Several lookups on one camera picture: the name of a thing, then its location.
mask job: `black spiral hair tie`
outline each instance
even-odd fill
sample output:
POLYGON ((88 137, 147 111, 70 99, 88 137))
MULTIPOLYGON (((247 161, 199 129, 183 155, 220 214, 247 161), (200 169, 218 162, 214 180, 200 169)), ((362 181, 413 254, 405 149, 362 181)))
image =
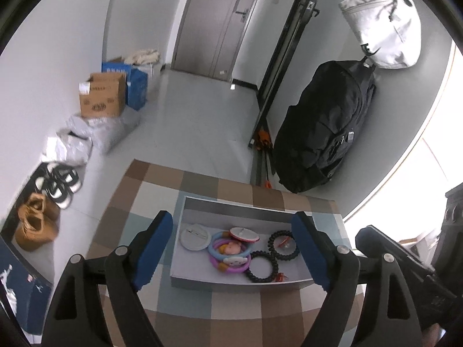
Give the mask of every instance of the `black spiral hair tie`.
POLYGON ((278 274, 278 262, 276 261, 275 257, 273 257, 269 252, 264 252, 262 250, 252 252, 251 259, 254 259, 255 257, 263 257, 268 259, 272 264, 272 273, 267 278, 258 278, 253 273, 251 273, 251 270, 247 269, 245 271, 246 277, 248 277, 248 279, 251 280, 251 282, 253 283, 270 283, 276 278, 278 274))
POLYGON ((299 254, 299 248, 297 247, 297 245, 296 245, 296 249, 291 254, 283 255, 283 254, 279 254, 276 251, 276 249, 275 249, 275 239, 277 237, 280 237, 280 236, 288 236, 288 237, 290 237, 291 239, 294 240, 294 237, 293 237, 293 234, 291 233, 291 231, 277 231, 277 232, 275 232, 269 238, 268 247, 269 247, 270 254, 273 257, 275 257, 276 259, 279 259, 280 261, 291 261, 291 259, 295 259, 299 254))

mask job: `black bag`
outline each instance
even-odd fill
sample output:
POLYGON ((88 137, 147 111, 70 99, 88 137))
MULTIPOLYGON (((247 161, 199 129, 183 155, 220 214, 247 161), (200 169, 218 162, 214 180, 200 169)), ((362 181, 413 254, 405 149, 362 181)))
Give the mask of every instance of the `black bag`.
POLYGON ((365 59, 323 63, 288 108, 273 157, 289 191, 325 184, 357 138, 376 89, 374 66, 364 66, 365 59))

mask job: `brown boot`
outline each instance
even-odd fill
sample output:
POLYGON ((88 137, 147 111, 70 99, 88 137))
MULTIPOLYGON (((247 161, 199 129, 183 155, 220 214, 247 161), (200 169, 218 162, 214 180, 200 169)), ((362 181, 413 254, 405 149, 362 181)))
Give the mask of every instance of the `brown boot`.
POLYGON ((47 242, 55 240, 58 228, 54 221, 41 212, 26 211, 14 236, 18 245, 32 252, 47 242))
POLYGON ((24 220, 26 214, 42 213, 55 222, 59 217, 60 208, 46 195, 32 193, 25 204, 19 206, 19 220, 24 220))

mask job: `purple bracelet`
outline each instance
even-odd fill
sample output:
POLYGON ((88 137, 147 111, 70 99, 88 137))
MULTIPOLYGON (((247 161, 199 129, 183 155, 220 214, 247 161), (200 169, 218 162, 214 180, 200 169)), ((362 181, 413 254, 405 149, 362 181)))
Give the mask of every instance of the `purple bracelet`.
MULTIPOLYGON (((230 241, 234 241, 234 240, 232 239, 217 240, 216 242, 214 242, 214 249, 217 249, 221 245, 228 244, 230 241)), ((238 274, 238 273, 245 272, 249 268, 249 265, 251 264, 251 255, 248 255, 247 259, 248 261, 242 266, 230 267, 224 264, 223 262, 219 262, 215 257, 212 257, 211 255, 209 255, 209 261, 211 262, 212 266, 214 266, 219 271, 226 272, 229 274, 238 274)))

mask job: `white box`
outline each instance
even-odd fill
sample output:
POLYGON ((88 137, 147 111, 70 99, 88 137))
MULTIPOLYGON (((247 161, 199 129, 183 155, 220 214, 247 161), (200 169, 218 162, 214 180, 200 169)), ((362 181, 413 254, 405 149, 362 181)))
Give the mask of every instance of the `white box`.
MULTIPOLYGON (((260 241, 254 243, 252 250, 268 251, 270 235, 280 230, 290 231, 292 216, 292 213, 284 211, 185 197, 170 268, 172 285, 203 291, 254 292, 263 289, 300 289, 313 284, 301 255, 291 261, 278 261, 279 272, 288 277, 287 281, 252 283, 244 274, 228 274, 214 268, 209 261, 207 249, 194 252, 185 249, 179 242, 180 233, 191 224, 203 225, 211 235, 232 227, 244 227, 260 236, 260 241)), ((251 261, 251 271, 264 278, 271 272, 271 265, 263 258, 256 258, 251 261)))

